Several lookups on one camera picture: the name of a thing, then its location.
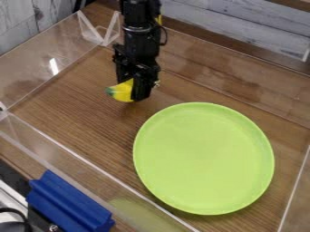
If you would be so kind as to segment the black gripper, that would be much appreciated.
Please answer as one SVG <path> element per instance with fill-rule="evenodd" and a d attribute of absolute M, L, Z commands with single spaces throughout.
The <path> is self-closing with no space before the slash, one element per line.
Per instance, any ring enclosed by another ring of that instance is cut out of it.
<path fill-rule="evenodd" d="M 131 99 L 148 99 L 160 80 L 161 66 L 157 57 L 161 53 L 162 29 L 160 26 L 123 27 L 123 43 L 117 43 L 113 61 L 117 64 L 118 83 L 134 78 Z"/>

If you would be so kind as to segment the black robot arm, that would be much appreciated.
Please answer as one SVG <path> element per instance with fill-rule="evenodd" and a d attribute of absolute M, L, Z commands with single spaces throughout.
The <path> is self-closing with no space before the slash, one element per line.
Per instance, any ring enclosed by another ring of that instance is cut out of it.
<path fill-rule="evenodd" d="M 119 102 L 140 102 L 160 84 L 157 58 L 168 44 L 162 42 L 162 1 L 121 0 L 121 10 L 123 43 L 113 46 L 118 84 L 107 88 L 107 93 Z"/>

